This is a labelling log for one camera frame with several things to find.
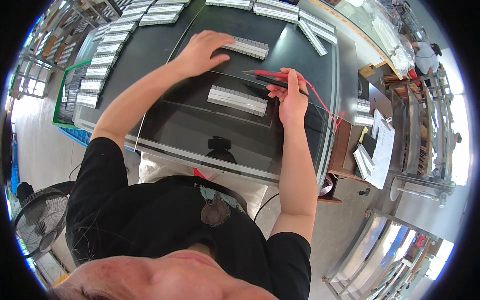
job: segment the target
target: blue crate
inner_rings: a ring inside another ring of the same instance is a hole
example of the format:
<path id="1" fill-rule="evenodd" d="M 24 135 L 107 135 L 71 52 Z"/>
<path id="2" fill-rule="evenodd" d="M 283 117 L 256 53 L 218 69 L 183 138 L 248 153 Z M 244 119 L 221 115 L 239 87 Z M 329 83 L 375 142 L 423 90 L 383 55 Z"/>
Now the blue crate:
<path id="1" fill-rule="evenodd" d="M 88 143 L 90 142 L 90 137 L 92 136 L 91 133 L 82 129 L 70 129 L 70 128 L 63 128 L 57 127 L 58 131 L 65 134 L 72 140 L 76 141 L 83 147 L 87 147 Z"/>

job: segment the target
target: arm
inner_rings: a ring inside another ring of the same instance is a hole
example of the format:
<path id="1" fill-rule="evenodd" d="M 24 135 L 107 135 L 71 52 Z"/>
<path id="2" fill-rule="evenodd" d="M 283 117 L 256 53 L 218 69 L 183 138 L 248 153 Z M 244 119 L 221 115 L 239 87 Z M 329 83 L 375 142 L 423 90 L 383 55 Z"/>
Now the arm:
<path id="1" fill-rule="evenodd" d="M 231 36 L 211 30 L 192 36 L 177 58 L 145 75 L 113 100 L 98 120 L 91 140 L 109 138 L 123 151 L 128 131 L 164 92 L 183 79 L 201 75 L 229 60 L 227 54 L 210 56 L 223 44 L 234 42 Z"/>
<path id="2" fill-rule="evenodd" d="M 278 114 L 284 127 L 282 169 L 280 172 L 281 212 L 270 233 L 294 232 L 308 242 L 312 240 L 313 224 L 317 209 L 317 179 L 303 127 L 308 98 L 300 94 L 307 91 L 301 74 L 294 69 L 282 68 L 288 73 L 288 90 L 269 85 L 269 96 L 280 100 Z"/>

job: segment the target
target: t-shirt print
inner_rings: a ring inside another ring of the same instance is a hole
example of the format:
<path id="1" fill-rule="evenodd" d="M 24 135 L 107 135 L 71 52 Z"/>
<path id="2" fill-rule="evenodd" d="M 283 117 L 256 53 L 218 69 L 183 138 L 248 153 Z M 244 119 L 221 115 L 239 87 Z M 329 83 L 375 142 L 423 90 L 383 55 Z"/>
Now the t-shirt print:
<path id="1" fill-rule="evenodd" d="M 205 199 L 205 206 L 201 212 L 201 219 L 204 224 L 212 227 L 222 225 L 232 214 L 229 206 L 245 214 L 238 201 L 231 196 L 203 187 L 200 188 L 200 193 Z"/>

